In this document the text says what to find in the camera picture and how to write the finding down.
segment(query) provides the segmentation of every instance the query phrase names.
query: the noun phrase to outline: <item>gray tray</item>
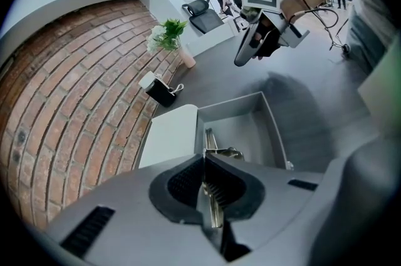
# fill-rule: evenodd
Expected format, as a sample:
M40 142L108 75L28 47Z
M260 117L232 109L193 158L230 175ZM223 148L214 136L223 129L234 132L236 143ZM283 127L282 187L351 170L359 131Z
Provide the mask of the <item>gray tray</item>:
M213 129L218 148L234 147L244 160L291 169L281 138L262 92L199 108L195 150L206 147L205 130Z

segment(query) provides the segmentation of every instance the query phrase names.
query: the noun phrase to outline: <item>gray floor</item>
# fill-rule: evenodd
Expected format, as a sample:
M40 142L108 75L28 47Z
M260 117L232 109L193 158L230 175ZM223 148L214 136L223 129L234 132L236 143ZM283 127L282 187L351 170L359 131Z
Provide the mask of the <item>gray floor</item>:
M339 49L329 51L328 36L312 32L296 49L280 48L270 58L238 68L233 60L241 36L198 55L188 70L180 66L171 86L185 85L170 108L198 107L262 91L276 119L288 160L296 170L325 171L378 135L357 88L365 74Z

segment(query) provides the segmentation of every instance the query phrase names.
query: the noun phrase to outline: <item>brick wall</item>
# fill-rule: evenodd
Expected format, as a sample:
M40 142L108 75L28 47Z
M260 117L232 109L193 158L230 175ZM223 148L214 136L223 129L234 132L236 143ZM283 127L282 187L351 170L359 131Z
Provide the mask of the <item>brick wall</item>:
M157 22L138 0L95 4L29 38L0 81L0 177L17 213L44 228L133 168L156 104L138 81L169 82L176 53L147 52Z

